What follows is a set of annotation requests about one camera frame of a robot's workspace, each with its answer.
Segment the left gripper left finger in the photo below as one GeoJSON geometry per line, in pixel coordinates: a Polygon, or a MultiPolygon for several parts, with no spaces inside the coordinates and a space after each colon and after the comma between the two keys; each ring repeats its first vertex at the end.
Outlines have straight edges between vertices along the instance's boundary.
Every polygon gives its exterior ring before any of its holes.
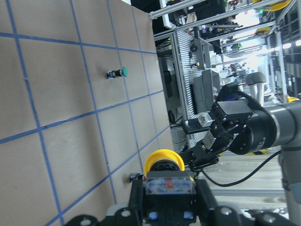
{"type": "Polygon", "coordinates": [[[66,223],[67,226],[142,226],[143,182],[135,180],[131,186],[129,201],[109,207],[103,220],[91,215],[78,215],[66,223]]]}

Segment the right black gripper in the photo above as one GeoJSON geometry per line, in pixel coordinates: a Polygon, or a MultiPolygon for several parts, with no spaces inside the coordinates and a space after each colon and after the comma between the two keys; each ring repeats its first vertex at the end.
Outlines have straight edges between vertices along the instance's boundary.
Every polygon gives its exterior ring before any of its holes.
{"type": "Polygon", "coordinates": [[[183,120],[181,127],[186,135],[208,132],[194,147],[180,152],[191,172],[216,164],[218,154],[225,151],[244,155],[272,147],[277,137],[267,109],[239,90],[237,84],[223,86],[209,113],[183,120]]]}

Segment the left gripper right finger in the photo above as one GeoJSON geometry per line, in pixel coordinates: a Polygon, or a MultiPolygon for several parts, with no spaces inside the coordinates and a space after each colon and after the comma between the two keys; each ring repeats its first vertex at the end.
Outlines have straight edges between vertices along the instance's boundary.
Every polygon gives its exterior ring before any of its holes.
{"type": "Polygon", "coordinates": [[[290,226],[290,220],[273,212],[262,212],[247,218],[239,209],[221,205],[206,180],[196,180],[197,215],[202,226],[290,226]]]}

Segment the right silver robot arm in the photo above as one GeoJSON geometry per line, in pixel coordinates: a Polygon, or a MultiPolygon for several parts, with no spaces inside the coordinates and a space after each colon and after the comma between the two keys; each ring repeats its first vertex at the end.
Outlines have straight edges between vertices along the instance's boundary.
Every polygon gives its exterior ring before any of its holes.
{"type": "Polygon", "coordinates": [[[222,87],[211,110],[182,122],[186,134],[205,137],[180,155],[191,171],[216,164],[218,154],[244,155],[280,146],[279,164],[289,219],[301,223],[301,102],[263,107],[235,83],[222,87]]]}

